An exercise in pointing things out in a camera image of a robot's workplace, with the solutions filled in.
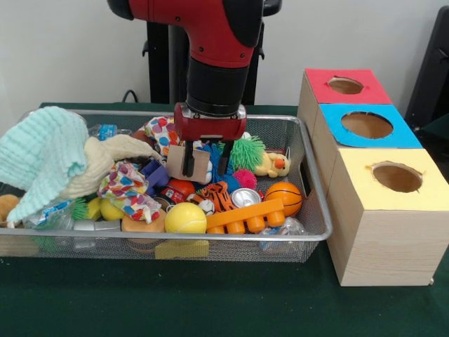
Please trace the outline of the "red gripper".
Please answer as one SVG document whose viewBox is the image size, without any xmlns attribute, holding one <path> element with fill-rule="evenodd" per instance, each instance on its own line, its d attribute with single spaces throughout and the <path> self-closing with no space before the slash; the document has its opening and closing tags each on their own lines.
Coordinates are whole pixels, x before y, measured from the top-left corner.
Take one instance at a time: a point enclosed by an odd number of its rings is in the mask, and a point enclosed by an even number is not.
<svg viewBox="0 0 449 337">
<path fill-rule="evenodd" d="M 240 105 L 238 110 L 228 117 L 209 117 L 190 110 L 186 103 L 177 103 L 174 109 L 174 121 L 175 132 L 181 140 L 185 140 L 182 174 L 187 177 L 193 176 L 192 141 L 218 139 L 225 141 L 217 169 L 217 173 L 223 176 L 227 172 L 232 151 L 231 140 L 240 139 L 246 130 L 245 107 Z"/>
</svg>

